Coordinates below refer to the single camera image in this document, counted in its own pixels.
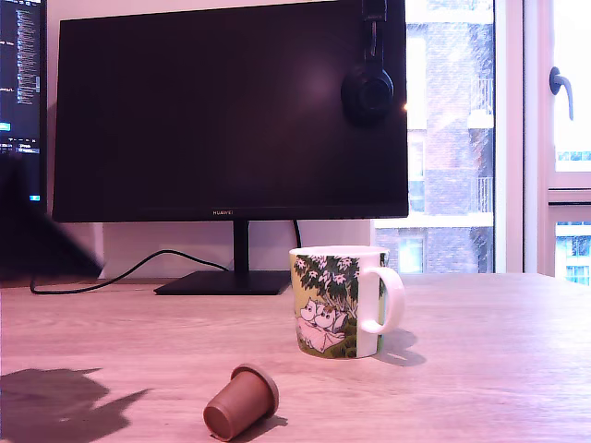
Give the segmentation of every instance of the wooden desk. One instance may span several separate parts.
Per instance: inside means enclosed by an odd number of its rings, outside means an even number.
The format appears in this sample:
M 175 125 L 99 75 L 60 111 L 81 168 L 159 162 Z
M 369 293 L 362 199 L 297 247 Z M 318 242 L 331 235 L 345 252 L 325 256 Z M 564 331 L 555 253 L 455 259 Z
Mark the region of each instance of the wooden desk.
M 382 355 L 355 361 L 298 350 L 290 291 L 159 297 L 155 285 L 121 284 L 37 297 L 4 289 L 5 436 L 213 442 L 203 408 L 235 366 L 251 362 L 275 378 L 281 403 L 236 441 L 591 441 L 588 288 L 537 275 L 404 280 L 403 329 L 386 337 Z M 98 370 L 73 372 L 89 369 Z

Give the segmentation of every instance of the headphones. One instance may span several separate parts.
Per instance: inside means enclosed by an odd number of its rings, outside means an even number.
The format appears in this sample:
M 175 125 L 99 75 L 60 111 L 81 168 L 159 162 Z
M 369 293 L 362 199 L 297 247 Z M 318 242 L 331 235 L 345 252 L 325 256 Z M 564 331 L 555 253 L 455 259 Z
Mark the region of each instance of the headphones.
M 355 126 L 372 126 L 392 107 L 394 85 L 384 70 L 384 24 L 388 0 L 362 0 L 364 63 L 347 73 L 341 86 L 346 118 Z

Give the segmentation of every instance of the ceramic mug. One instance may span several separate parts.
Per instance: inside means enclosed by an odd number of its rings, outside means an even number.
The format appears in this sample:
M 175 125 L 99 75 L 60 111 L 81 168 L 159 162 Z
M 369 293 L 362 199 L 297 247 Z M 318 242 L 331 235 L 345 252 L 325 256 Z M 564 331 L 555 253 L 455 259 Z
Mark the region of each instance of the ceramic mug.
M 324 358 L 357 358 L 379 350 L 380 335 L 402 320 L 405 295 L 387 268 L 389 251 L 374 246 L 315 246 L 289 252 L 299 348 Z

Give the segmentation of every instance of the computer monitor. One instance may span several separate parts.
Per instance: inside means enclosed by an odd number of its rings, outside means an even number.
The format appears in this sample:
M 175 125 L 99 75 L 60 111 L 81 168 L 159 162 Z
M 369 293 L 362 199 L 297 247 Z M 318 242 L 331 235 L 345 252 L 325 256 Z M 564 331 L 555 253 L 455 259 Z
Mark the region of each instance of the computer monitor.
M 0 0 L 0 155 L 18 156 L 31 204 L 47 210 L 45 0 Z
M 54 218 L 234 221 L 234 273 L 160 293 L 276 293 L 289 274 L 248 272 L 247 221 L 407 216 L 404 2 L 376 26 L 365 6 L 62 21 Z M 344 78 L 382 46 L 391 110 L 352 123 Z

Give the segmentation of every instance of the power cord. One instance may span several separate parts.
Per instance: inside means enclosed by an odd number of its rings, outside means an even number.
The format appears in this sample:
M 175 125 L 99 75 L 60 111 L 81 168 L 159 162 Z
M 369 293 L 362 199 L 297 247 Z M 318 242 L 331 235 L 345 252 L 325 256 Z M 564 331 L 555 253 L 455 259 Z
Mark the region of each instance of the power cord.
M 297 220 L 294 220 L 294 229 L 295 229 L 295 240 L 297 241 L 297 247 L 302 247 L 302 235 L 299 232 L 299 223 Z
M 128 270 L 124 274 L 121 274 L 119 277 L 115 277 L 112 280 L 105 281 L 105 282 L 103 282 L 101 284 L 97 284 L 97 285 L 91 286 L 89 288 L 73 289 L 73 290 L 69 290 L 69 291 L 39 291 L 39 290 L 37 290 L 35 288 L 35 279 L 33 278 L 30 281 L 30 291 L 32 293 L 36 294 L 36 295 L 69 295 L 69 294 L 73 294 L 73 293 L 87 293 L 87 292 L 90 292 L 90 291 L 96 291 L 97 289 L 104 288 L 105 286 L 108 286 L 110 284 L 113 284 L 113 283 L 115 283 L 117 281 L 120 281 L 120 280 L 124 279 L 129 274 L 131 274 L 132 272 L 135 272 L 139 267 L 145 265 L 146 263 L 148 263 L 153 258 L 158 257 L 158 256 L 161 256 L 162 254 L 174 254 L 176 256 L 180 256 L 180 257 L 188 258 L 189 260 L 196 261 L 196 262 L 198 262 L 198 263 L 200 263 L 202 265 L 212 266 L 212 267 L 217 268 L 217 269 L 229 271 L 228 268 L 225 268 L 222 265 L 218 265 L 216 263 L 211 263 L 210 261 L 205 261 L 205 260 L 201 260 L 199 258 L 192 257 L 189 254 L 185 254 L 184 252 L 174 251 L 172 249 L 164 249 L 162 251 L 155 252 L 154 254 L 152 254 L 152 255 L 144 258 L 136 266 L 134 266 L 133 268 L 131 268 L 130 270 Z

